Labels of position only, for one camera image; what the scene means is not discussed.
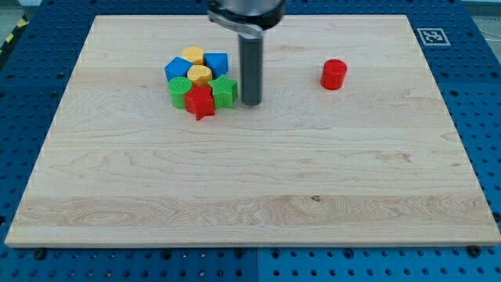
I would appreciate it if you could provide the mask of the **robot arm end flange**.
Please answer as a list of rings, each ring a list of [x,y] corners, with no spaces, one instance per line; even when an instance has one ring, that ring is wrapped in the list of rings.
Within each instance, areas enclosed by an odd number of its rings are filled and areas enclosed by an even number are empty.
[[[211,22],[246,38],[263,38],[285,13],[285,0],[208,0]]]

